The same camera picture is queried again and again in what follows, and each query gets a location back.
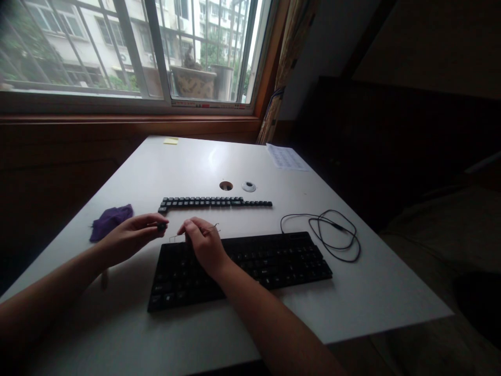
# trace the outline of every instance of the sticky note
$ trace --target sticky note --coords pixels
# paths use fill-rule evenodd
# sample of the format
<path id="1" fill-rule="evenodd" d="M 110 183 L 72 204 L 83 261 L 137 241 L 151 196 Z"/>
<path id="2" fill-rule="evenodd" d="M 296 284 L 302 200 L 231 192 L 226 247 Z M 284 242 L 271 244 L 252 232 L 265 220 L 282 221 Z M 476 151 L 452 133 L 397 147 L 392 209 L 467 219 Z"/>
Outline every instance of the sticky note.
<path id="1" fill-rule="evenodd" d="M 177 141 L 179 141 L 177 137 L 166 137 L 163 143 L 167 145 L 177 145 Z"/>

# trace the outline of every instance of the table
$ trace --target table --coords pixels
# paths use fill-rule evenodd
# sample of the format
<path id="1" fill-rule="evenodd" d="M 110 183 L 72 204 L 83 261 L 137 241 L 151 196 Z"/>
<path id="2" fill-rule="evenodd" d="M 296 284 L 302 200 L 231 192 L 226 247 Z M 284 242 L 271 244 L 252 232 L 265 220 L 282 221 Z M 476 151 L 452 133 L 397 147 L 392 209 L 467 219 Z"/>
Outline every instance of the table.
<path id="1" fill-rule="evenodd" d="M 99 279 L 94 281 L 61 317 L 37 350 L 30 373 L 189 374 L 259 359 L 226 300 L 146 312 L 160 246 L 191 216 L 218 222 L 221 237 L 231 238 L 279 233 L 280 218 L 286 214 L 320 214 L 332 208 L 346 215 L 356 225 L 363 247 L 355 264 L 330 256 L 305 218 L 284 222 L 286 232 L 310 231 L 333 278 L 275 290 L 275 294 L 325 344 L 452 314 L 314 171 L 277 169 L 265 146 L 185 138 L 178 145 L 164 145 L 163 140 L 148 137 L 1 301 L 90 247 L 90 225 L 107 208 L 132 204 L 135 215 L 156 212 L 165 196 L 242 196 L 272 201 L 273 208 L 171 210 L 163 239 L 110 269 L 106 291 L 101 291 Z M 222 191 L 222 181 L 233 183 L 233 190 Z M 244 192 L 244 181 L 255 183 L 257 190 Z M 50 213 L 40 214 L 42 219 L 45 215 Z M 327 242 L 345 240 L 327 227 L 323 233 Z"/>

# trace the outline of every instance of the black keyboard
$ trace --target black keyboard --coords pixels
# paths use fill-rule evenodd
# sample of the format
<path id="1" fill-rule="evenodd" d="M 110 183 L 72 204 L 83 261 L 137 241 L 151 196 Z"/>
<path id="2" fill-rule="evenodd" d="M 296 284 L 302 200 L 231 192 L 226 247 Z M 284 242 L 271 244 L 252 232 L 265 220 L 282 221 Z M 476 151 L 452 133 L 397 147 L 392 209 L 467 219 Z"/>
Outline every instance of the black keyboard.
<path id="1" fill-rule="evenodd" d="M 222 242 L 228 256 L 269 290 L 332 278 L 332 271 L 308 232 Z M 223 291 L 200 266 L 186 242 L 162 245 L 148 312 L 223 298 Z"/>
<path id="2" fill-rule="evenodd" d="M 169 209 L 200 208 L 200 207 L 221 207 L 221 206 L 273 206 L 271 201 L 246 201 L 243 197 L 164 197 L 159 213 L 167 213 Z"/>

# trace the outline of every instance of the paper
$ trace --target paper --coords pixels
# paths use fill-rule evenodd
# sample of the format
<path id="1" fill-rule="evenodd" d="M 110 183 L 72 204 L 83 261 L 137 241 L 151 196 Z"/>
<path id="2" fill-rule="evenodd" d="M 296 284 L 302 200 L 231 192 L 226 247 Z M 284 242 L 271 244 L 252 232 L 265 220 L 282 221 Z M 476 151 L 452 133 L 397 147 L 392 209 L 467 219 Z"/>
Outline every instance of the paper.
<path id="1" fill-rule="evenodd" d="M 268 152 L 277 168 L 284 170 L 310 171 L 309 166 L 292 148 L 266 144 Z"/>
<path id="2" fill-rule="evenodd" d="M 165 140 L 163 141 L 163 143 L 166 145 L 177 145 L 178 141 L 179 141 L 179 138 L 177 138 L 177 137 L 166 137 Z"/>

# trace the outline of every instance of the forearm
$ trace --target forearm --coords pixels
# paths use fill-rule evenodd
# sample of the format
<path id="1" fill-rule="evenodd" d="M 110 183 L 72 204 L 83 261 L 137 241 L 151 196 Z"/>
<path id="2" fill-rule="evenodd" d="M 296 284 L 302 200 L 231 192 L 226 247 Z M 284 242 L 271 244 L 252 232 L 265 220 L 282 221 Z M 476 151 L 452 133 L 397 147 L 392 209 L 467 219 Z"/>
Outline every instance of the forearm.
<path id="1" fill-rule="evenodd" d="M 0 344 L 17 356 L 102 272 L 97 246 L 0 304 Z"/>
<path id="2" fill-rule="evenodd" d="M 344 374 L 315 334 L 234 263 L 221 268 L 215 279 L 273 374 Z"/>

